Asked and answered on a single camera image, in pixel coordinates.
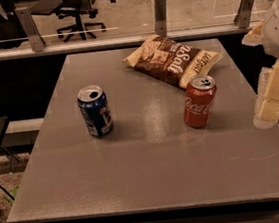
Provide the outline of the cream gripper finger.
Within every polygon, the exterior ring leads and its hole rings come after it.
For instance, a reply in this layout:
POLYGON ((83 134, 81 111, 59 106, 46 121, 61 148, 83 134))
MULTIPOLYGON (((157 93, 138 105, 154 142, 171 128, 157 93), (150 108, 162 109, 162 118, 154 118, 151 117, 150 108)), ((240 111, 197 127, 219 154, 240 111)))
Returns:
POLYGON ((263 67, 258 82, 254 107, 254 126, 271 128, 279 120, 279 59, 269 68, 263 67))
POLYGON ((260 46, 263 40, 263 20, 259 21, 245 36, 243 37, 241 43, 246 46, 260 46))

